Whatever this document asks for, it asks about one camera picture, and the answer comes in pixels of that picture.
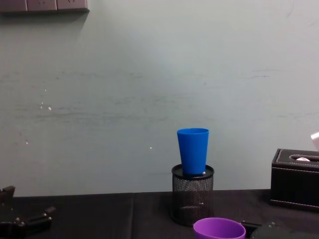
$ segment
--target black table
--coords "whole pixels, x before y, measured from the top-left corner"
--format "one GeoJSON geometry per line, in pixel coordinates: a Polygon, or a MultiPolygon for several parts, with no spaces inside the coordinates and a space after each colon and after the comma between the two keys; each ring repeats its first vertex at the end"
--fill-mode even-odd
{"type": "MultiPolygon", "coordinates": [[[[268,204],[269,190],[215,191],[215,216],[270,223],[319,234],[319,214],[268,204]]],[[[15,198],[26,215],[57,208],[50,231],[30,239],[193,239],[192,228],[169,217],[171,193],[15,198]]]]}

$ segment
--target power outlet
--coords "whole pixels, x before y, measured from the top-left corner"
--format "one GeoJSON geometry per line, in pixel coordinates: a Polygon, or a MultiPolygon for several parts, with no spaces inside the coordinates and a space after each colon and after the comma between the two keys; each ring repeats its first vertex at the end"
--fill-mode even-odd
{"type": "Polygon", "coordinates": [[[0,0],[0,12],[27,11],[26,0],[0,0]]]}
{"type": "Polygon", "coordinates": [[[28,11],[55,11],[56,0],[27,0],[28,11]]]}
{"type": "Polygon", "coordinates": [[[58,10],[88,9],[87,0],[57,0],[58,10]]]}

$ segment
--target mesh pencil holder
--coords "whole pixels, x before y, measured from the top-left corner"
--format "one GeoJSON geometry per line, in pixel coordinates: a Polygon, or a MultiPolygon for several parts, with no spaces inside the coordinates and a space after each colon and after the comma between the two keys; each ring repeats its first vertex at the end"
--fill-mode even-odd
{"type": "Polygon", "coordinates": [[[173,220],[185,226],[192,226],[200,219],[214,216],[213,182],[214,169],[206,165],[200,175],[184,175],[181,164],[173,167],[172,207],[173,220]]]}

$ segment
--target wall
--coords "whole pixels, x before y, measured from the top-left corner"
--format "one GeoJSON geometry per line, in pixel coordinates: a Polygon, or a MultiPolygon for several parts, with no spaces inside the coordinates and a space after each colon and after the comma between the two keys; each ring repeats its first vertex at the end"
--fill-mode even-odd
{"type": "Polygon", "coordinates": [[[318,7],[91,0],[89,14],[2,17],[1,185],[169,191],[176,130],[199,126],[215,189],[269,188],[278,147],[315,149],[318,7]]]}

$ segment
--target black leather box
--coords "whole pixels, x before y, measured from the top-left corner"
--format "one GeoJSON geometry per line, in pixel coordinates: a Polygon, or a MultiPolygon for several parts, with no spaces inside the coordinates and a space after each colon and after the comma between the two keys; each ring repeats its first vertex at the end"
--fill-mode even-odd
{"type": "Polygon", "coordinates": [[[272,163],[270,202],[319,211],[319,152],[277,150],[272,163]],[[297,161],[300,157],[310,162],[297,161]]]}

